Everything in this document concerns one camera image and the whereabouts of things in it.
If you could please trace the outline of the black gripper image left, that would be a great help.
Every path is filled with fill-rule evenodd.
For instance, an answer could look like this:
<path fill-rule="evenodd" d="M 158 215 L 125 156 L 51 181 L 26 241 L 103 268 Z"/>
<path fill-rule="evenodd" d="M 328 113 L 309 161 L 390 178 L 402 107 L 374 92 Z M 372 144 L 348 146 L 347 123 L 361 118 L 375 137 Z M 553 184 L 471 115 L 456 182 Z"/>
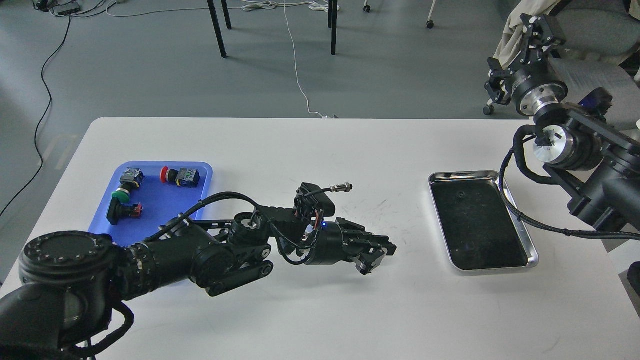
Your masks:
<path fill-rule="evenodd" d="M 334 265 L 340 261 L 365 268 L 370 274 L 386 256 L 393 256 L 397 246 L 387 235 L 376 235 L 345 218 L 322 222 L 311 233 L 314 246 L 303 259 L 305 265 Z"/>

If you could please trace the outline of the black robot arm image left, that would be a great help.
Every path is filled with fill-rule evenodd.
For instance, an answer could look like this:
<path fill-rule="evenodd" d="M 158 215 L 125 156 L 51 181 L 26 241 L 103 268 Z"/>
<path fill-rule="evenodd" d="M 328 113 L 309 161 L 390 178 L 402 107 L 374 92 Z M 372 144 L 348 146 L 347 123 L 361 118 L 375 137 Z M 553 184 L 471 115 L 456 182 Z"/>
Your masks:
<path fill-rule="evenodd" d="M 336 212 L 327 193 L 351 190 L 304 182 L 292 208 L 216 193 L 128 247 L 85 231 L 30 240 L 18 258 L 22 284 L 1 299 L 1 358 L 91 359 L 132 328 L 126 301 L 182 280 L 215 297 L 269 276 L 270 239 L 288 264 L 346 262 L 368 275 L 397 247 L 347 219 L 326 221 Z"/>

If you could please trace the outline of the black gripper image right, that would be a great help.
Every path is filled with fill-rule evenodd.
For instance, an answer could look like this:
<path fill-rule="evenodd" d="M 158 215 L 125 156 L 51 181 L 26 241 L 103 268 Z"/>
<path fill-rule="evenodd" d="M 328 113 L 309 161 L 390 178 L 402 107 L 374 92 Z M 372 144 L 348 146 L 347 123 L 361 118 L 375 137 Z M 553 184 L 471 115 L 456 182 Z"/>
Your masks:
<path fill-rule="evenodd" d="M 565 44 L 567 35 L 558 19 L 550 14 L 522 13 L 519 18 L 524 34 L 518 53 L 506 69 L 498 59 L 487 59 L 489 73 L 484 88 L 489 96 L 487 105 L 507 106 L 512 100 L 518 114 L 533 117 L 542 108 L 562 102 L 569 94 L 567 85 L 553 68 L 540 61 L 547 52 Z"/>

